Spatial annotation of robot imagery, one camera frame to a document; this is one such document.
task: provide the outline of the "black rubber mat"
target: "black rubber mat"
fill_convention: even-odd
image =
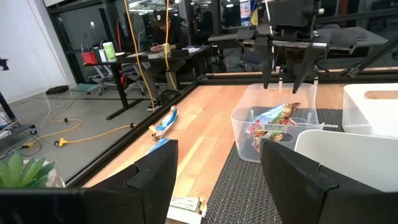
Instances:
[[[343,132],[342,110],[319,109],[323,130]],[[238,156],[234,144],[210,195],[205,223],[282,223],[260,163]]]

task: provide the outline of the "white plastic bin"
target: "white plastic bin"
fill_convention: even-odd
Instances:
[[[231,115],[232,126],[238,154],[245,161],[260,162],[259,153],[252,146],[254,138],[245,133],[253,125],[253,121],[268,109],[284,103],[301,103],[298,110],[292,115],[297,126],[285,126],[285,137],[278,143],[294,149],[297,136],[309,129],[322,129],[323,124],[318,123],[315,109],[316,87],[303,83],[296,94],[292,94],[293,83],[285,83],[279,89],[279,84],[270,84],[264,89],[263,84],[249,85],[238,105]],[[260,124],[263,130],[280,130],[279,124]]]
[[[344,87],[343,129],[346,133],[398,138],[398,100],[373,100],[368,91],[398,91],[398,83]]]
[[[295,151],[375,189],[398,191],[398,139],[309,130]]]

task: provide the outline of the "ceiling light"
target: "ceiling light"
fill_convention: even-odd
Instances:
[[[153,9],[129,9],[130,12],[153,12]]]
[[[148,1],[148,0],[140,0],[140,1],[132,2],[129,4],[129,7],[136,7],[136,6],[138,6],[138,4],[140,4],[144,1]]]

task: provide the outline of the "snack bag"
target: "snack bag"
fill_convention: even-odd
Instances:
[[[177,119],[178,109],[172,106],[169,114],[162,120],[161,124],[158,126],[151,125],[149,129],[152,131],[152,137],[155,139],[160,139],[169,130],[171,125]]]
[[[166,144],[166,142],[168,142],[170,139],[165,138],[165,139],[160,139],[159,141],[157,141],[156,144],[154,144],[154,146],[152,146],[149,151],[147,152],[147,155],[153,151],[155,151],[157,148],[159,148],[160,146],[163,146],[164,144]]]
[[[263,114],[260,114],[254,124],[250,125],[245,133],[252,139],[253,148],[259,152],[259,143],[262,138],[273,141],[280,141],[284,138],[288,127],[283,125],[297,125],[290,117],[300,106],[300,103],[284,103],[282,105],[271,108]],[[273,130],[266,130],[261,124],[282,124],[275,126]]]

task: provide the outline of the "red container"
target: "red container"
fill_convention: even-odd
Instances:
[[[86,64],[97,64],[97,57],[95,57],[94,52],[90,53],[82,53],[81,56],[83,56],[83,60],[85,61]]]

